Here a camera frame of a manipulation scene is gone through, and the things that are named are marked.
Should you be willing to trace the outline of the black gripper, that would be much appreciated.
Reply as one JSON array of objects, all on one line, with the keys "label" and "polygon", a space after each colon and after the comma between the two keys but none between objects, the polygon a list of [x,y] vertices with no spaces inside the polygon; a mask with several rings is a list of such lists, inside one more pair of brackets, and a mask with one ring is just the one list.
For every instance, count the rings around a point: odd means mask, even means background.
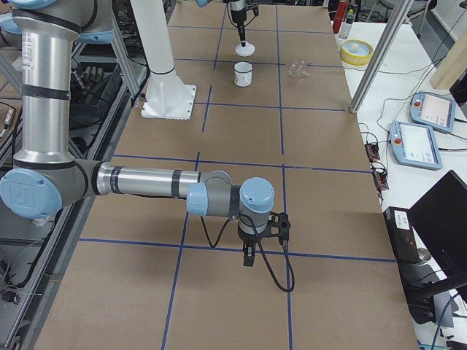
[{"label": "black gripper", "polygon": [[265,237],[265,233],[249,234],[241,228],[237,230],[238,236],[243,242],[243,266],[254,266],[255,262],[255,247],[259,240]]},{"label": "black gripper", "polygon": [[259,16],[259,3],[250,0],[228,1],[232,22],[237,26],[240,44],[246,44],[244,24],[247,21],[247,12],[252,11],[253,17]]}]

